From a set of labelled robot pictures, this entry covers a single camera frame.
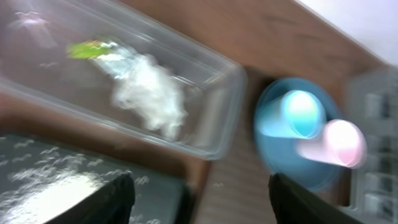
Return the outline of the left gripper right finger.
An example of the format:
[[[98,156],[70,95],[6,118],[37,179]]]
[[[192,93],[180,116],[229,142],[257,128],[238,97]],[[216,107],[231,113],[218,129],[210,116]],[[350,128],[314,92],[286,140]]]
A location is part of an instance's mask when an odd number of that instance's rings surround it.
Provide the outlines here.
[[[268,187],[278,224],[361,224],[284,174],[270,176]]]

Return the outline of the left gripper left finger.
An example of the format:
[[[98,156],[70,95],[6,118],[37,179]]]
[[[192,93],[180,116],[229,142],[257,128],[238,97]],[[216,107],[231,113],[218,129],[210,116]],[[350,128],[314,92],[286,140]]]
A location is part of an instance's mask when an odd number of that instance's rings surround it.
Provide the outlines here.
[[[46,224],[128,224],[135,200],[134,179],[123,174]]]

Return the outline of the green orange snack wrapper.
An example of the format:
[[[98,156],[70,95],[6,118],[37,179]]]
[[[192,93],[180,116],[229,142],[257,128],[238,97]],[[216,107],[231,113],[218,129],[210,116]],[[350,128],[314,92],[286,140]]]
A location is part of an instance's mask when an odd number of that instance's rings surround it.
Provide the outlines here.
[[[66,54],[69,58],[88,59],[106,55],[111,51],[111,46],[99,40],[89,40],[66,47]]]

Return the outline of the large white tissue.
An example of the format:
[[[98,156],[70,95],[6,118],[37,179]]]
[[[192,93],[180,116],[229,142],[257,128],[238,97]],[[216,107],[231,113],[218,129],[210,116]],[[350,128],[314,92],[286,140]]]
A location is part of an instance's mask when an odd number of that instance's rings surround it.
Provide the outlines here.
[[[176,140],[187,116],[181,85],[151,55],[139,55],[135,63],[129,76],[118,81],[114,105],[137,113],[149,131],[160,130],[164,138]]]

